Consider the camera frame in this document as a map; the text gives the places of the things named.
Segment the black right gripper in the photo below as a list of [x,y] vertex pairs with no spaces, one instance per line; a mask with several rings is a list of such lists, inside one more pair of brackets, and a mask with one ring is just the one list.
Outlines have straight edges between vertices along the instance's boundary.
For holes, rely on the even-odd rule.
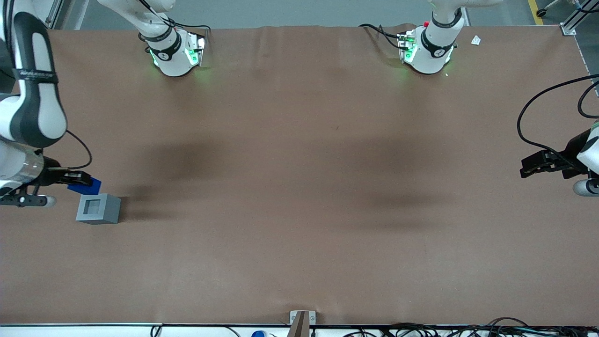
[[92,176],[85,171],[64,171],[60,162],[52,158],[43,158],[44,164],[37,177],[37,185],[50,186],[60,179],[68,179],[68,185],[92,186]]

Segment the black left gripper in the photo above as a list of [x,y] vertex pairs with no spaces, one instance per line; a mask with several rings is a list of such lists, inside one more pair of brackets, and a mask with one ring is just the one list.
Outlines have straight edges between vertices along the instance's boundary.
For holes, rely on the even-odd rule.
[[578,175],[586,175],[588,168],[577,159],[577,155],[586,144],[591,130],[588,129],[571,138],[560,152],[538,151],[522,159],[520,177],[526,179],[534,174],[560,171],[563,179],[571,179]]

